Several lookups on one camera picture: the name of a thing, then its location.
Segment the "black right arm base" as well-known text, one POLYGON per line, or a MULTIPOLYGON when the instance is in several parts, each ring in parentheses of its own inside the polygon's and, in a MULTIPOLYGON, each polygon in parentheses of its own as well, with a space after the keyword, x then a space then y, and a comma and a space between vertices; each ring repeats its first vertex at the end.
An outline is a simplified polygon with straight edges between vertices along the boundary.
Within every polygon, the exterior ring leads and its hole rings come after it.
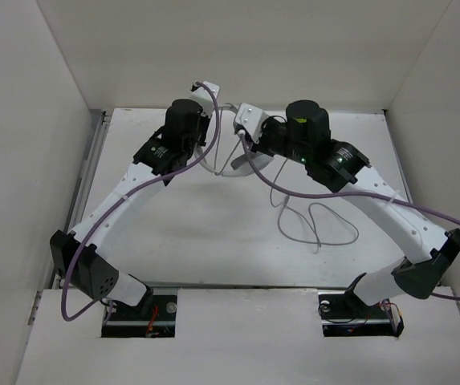
POLYGON ((394 337, 405 329, 397 304, 388 298, 375 305, 350 304, 343 291, 322 291, 317 295, 317 311, 326 338, 394 337))

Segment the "white grey headphones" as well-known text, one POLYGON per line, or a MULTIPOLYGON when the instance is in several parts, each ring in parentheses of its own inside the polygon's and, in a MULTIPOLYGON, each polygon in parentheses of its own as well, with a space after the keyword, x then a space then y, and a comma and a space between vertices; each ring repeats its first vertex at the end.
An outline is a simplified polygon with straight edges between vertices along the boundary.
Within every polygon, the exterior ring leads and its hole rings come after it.
MULTIPOLYGON (((222 177, 245 177, 254 174, 252 167, 250 166, 247 156, 245 154, 233 158, 232 155, 234 151, 239 146, 240 142, 237 142, 235 148, 232 150, 232 153, 229 154, 222 168, 217 171, 215 166, 209 165, 206 160, 202 160, 200 165, 208 172, 214 174, 215 176, 222 177)), ((252 152, 251 159, 254 162, 254 165, 258 170, 263 170, 267 165, 273 161, 272 156, 260 152, 252 152)))

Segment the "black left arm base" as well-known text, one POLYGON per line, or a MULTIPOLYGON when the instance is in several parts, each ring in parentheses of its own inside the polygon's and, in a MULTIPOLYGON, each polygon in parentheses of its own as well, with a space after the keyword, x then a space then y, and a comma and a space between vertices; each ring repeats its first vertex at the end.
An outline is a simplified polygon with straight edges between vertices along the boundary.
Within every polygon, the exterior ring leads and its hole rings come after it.
POLYGON ((177 316, 177 289, 158 288, 144 314, 122 302, 107 305, 102 338, 174 338, 177 316))

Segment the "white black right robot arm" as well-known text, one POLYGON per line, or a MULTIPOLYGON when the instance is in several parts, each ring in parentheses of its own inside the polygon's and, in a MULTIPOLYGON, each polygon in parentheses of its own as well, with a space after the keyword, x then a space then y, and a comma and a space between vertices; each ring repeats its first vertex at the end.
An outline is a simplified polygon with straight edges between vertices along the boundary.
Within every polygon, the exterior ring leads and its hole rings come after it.
POLYGON ((286 119, 244 110, 251 149, 279 155, 305 167, 331 193, 354 205, 401 249, 403 257, 364 273, 347 288, 346 310, 364 315, 373 305, 400 294, 427 299, 460 253, 460 229, 446 230, 409 206, 352 144, 332 138, 328 112, 311 100, 287 105, 286 119))

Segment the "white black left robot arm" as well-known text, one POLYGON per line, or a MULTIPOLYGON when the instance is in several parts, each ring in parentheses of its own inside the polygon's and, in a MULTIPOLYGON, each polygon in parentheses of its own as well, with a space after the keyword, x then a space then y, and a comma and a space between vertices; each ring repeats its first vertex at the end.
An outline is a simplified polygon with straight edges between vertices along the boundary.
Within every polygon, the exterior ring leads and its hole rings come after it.
POLYGON ((74 286, 93 302, 109 300, 134 317, 147 316, 153 289, 110 262, 113 239, 130 225, 132 215, 162 191, 175 176, 199 163, 195 152, 212 148, 206 140, 211 120, 219 120, 211 98, 176 99, 165 120, 136 151, 125 174, 102 203, 65 233, 50 239, 51 255, 66 287, 74 286))

